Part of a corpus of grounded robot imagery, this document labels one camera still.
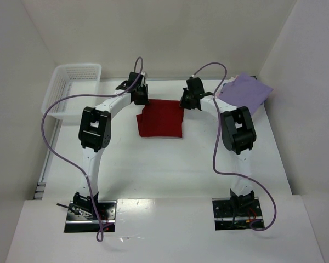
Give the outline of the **red t-shirt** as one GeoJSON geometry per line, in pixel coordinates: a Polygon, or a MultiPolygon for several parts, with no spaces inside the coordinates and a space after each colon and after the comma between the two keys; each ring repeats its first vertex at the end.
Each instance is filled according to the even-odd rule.
{"type": "Polygon", "coordinates": [[[184,109],[178,100],[150,99],[137,115],[139,135],[143,138],[182,138],[184,109]]]}

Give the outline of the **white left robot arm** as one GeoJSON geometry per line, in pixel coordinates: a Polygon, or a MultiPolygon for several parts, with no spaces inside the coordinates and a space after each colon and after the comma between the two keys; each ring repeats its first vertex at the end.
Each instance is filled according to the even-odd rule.
{"type": "Polygon", "coordinates": [[[147,74],[131,72],[115,93],[96,107],[85,107],[82,112],[78,138],[81,142],[82,169],[87,182],[81,183],[73,196],[73,205],[88,216],[95,216],[98,204],[98,174],[103,152],[111,141],[111,121],[125,107],[148,105],[147,74]]]}

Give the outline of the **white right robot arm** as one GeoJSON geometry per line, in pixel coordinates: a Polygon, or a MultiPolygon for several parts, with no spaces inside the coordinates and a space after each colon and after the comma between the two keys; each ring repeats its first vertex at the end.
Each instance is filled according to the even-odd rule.
{"type": "Polygon", "coordinates": [[[224,147],[230,152],[234,178],[230,188],[230,205],[233,216],[245,213],[254,202],[251,176],[251,150],[256,141],[256,131],[249,109],[237,107],[206,92],[200,78],[191,76],[183,89],[180,107],[187,110],[198,109],[215,117],[220,123],[219,136],[224,147]]]}

